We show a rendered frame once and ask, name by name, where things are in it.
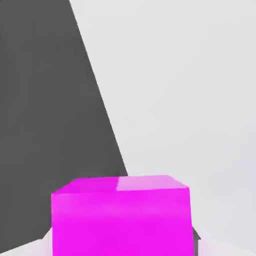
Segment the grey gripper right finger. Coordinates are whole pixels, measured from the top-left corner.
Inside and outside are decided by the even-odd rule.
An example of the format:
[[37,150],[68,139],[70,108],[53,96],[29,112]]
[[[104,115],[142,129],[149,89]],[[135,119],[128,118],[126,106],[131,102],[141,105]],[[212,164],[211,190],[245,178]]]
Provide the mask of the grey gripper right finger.
[[213,238],[204,228],[197,228],[196,231],[200,237],[197,256],[248,256],[247,250]]

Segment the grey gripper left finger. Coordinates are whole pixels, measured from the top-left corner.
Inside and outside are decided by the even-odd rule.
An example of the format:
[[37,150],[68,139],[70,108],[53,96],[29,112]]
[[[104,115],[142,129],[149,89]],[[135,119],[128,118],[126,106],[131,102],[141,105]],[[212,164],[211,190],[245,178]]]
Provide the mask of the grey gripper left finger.
[[0,256],[53,256],[52,228],[42,239],[0,253]]

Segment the small magenta cube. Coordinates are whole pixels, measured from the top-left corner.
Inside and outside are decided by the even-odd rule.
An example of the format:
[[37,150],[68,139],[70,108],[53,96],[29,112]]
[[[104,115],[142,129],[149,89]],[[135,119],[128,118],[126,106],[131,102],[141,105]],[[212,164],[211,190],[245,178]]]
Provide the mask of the small magenta cube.
[[76,179],[51,227],[52,256],[194,256],[190,190],[168,175]]

